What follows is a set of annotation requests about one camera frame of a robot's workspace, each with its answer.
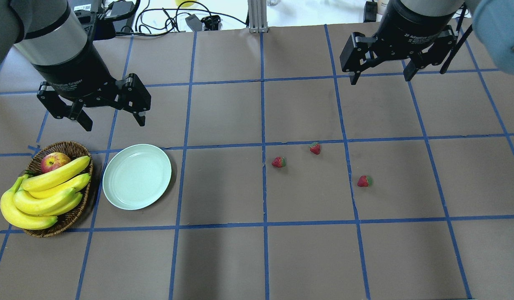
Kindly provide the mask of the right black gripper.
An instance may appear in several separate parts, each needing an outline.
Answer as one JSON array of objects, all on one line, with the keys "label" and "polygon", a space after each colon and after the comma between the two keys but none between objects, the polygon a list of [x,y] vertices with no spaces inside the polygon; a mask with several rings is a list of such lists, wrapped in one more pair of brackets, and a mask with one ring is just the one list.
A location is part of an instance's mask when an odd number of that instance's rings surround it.
[{"label": "right black gripper", "polygon": [[378,66],[380,59],[410,58],[404,78],[411,81],[426,66],[442,64],[455,46],[449,22],[458,9],[458,0],[390,0],[373,36],[349,36],[339,55],[342,71],[356,85],[362,72]]}]

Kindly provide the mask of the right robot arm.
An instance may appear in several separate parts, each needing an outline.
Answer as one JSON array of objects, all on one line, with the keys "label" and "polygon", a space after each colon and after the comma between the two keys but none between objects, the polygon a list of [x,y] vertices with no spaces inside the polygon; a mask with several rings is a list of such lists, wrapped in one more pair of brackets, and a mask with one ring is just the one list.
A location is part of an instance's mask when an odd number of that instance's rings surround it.
[{"label": "right robot arm", "polygon": [[514,0],[391,0],[375,34],[353,32],[339,61],[353,85],[386,61],[409,59],[407,81],[429,65],[444,74],[472,32],[495,66],[514,75]]}]

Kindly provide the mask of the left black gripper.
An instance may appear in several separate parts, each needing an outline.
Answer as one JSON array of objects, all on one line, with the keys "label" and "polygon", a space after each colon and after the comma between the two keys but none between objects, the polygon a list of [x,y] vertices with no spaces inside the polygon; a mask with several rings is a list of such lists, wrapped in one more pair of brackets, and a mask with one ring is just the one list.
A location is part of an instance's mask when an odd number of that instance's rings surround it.
[{"label": "left black gripper", "polygon": [[[131,113],[140,127],[145,126],[151,94],[135,73],[116,80],[92,42],[65,62],[50,66],[33,63],[33,67],[45,80],[37,98],[54,118],[68,118],[89,132],[93,122],[82,109],[110,106]],[[72,103],[67,105],[63,99]]]}]

